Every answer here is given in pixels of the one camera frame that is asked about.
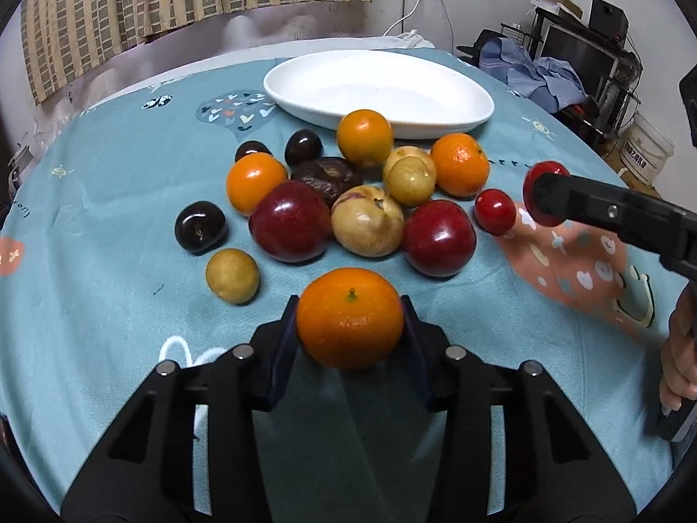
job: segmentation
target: silver bolt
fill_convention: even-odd
[[[176,362],[173,362],[172,360],[165,360],[163,362],[160,362],[158,366],[155,368],[155,371],[159,373],[161,376],[168,376],[170,374],[173,374],[176,370]]]
[[[462,346],[452,345],[445,349],[445,356],[451,360],[459,362],[462,358],[467,356],[467,351]]]
[[[532,377],[539,376],[544,370],[541,364],[534,360],[529,360],[523,364],[523,371]]]
[[[232,348],[232,355],[238,360],[248,360],[254,355],[254,348],[249,344],[238,344]]]

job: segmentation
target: orange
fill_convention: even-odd
[[[381,165],[387,161],[394,144],[392,126],[372,110],[346,114],[337,129],[337,145],[342,155],[359,167]]]
[[[250,153],[227,174],[225,190],[230,204],[250,216],[262,199],[288,180],[286,168],[268,153]]]
[[[436,183],[453,197],[473,197],[487,184],[489,160],[482,147],[467,134],[441,137],[431,148]]]
[[[302,293],[296,324],[315,360],[357,370],[386,360],[395,349],[404,327],[402,301],[395,287],[374,271],[337,269]]]

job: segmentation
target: blue tablecloth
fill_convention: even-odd
[[[584,143],[502,83],[444,52],[406,52],[465,73],[494,98],[494,117],[473,132],[493,162],[490,187],[520,202],[526,165],[547,159],[621,184]],[[305,266],[273,261],[229,206],[224,182],[239,143],[258,139],[282,159],[288,137],[303,126],[264,95],[264,75],[279,62],[188,76],[86,111],[22,186],[0,239],[0,410],[51,503],[59,505],[94,443],[159,359],[182,365],[213,359],[280,317],[288,297],[311,280],[349,265],[380,272],[411,295],[424,320],[485,361],[544,364],[645,505],[671,470],[668,445],[647,436],[645,424],[656,405],[656,348],[684,281],[654,256],[623,251],[625,279],[632,265],[636,277],[650,276],[656,311],[651,328],[627,335],[591,316],[602,301],[571,308],[581,300],[574,295],[579,285],[590,291],[594,281],[612,279],[609,263],[579,269],[578,283],[559,278],[549,298],[542,288],[548,279],[541,275],[536,283],[503,249],[504,240],[483,232],[472,262],[447,282],[419,276],[400,253],[375,262],[339,245]],[[317,131],[326,155],[337,155],[333,133]],[[208,257],[190,256],[174,239],[177,214],[200,199],[224,209],[227,246],[259,263],[261,293],[251,305],[231,306],[210,293],[203,276]],[[471,211],[471,203],[463,206]],[[517,226],[532,229],[522,212]],[[547,268],[561,257],[559,237],[531,248]],[[602,242],[608,253],[616,250],[611,238]],[[197,421],[196,499],[205,509],[204,410]],[[342,374],[301,354],[285,399],[255,422],[276,521],[423,521],[444,417],[423,411],[399,372]],[[496,434],[501,444],[500,418]],[[503,494],[500,446],[493,481],[496,508]]]

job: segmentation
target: white plate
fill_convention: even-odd
[[[436,62],[384,51],[326,51],[271,69],[264,90],[283,110],[336,129],[349,112],[370,109],[399,139],[469,132],[494,114],[494,101],[473,80]]]

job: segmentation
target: white plastic bucket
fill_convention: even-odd
[[[636,178],[651,185],[674,152],[670,140],[637,112],[619,156]]]

